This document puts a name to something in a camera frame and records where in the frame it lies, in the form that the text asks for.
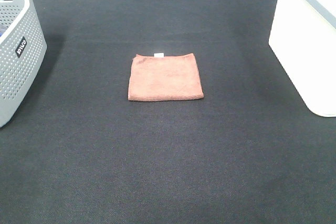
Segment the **orange towel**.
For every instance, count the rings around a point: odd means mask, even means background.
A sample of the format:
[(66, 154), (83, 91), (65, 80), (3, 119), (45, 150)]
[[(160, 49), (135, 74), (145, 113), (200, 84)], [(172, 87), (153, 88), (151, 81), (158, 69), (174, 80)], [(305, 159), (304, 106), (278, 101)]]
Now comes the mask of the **orange towel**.
[(142, 56), (132, 60), (128, 100), (184, 101), (204, 97), (193, 53), (182, 56)]

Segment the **black table mat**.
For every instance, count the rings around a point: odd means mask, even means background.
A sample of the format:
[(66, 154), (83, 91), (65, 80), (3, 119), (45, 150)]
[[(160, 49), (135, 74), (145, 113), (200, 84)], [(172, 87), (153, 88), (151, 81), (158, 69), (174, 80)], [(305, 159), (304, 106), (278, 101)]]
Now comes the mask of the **black table mat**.
[[(277, 0), (33, 0), (47, 42), (1, 129), (1, 223), (335, 223), (335, 119), (268, 45)], [(132, 60), (204, 97), (129, 101)]]

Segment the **white plastic bin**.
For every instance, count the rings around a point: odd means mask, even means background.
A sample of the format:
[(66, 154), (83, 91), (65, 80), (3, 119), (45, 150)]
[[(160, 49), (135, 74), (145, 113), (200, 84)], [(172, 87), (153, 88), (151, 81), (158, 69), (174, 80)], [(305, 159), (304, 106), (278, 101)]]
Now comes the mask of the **white plastic bin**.
[(269, 45), (307, 108), (335, 116), (335, 0), (277, 0)]

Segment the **grey perforated laundry basket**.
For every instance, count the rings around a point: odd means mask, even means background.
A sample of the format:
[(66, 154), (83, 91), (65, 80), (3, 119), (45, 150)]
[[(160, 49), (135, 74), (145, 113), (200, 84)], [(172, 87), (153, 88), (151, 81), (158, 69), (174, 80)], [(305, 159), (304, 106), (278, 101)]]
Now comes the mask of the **grey perforated laundry basket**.
[(1, 1), (1, 126), (8, 123), (29, 91), (47, 44), (33, 0)]

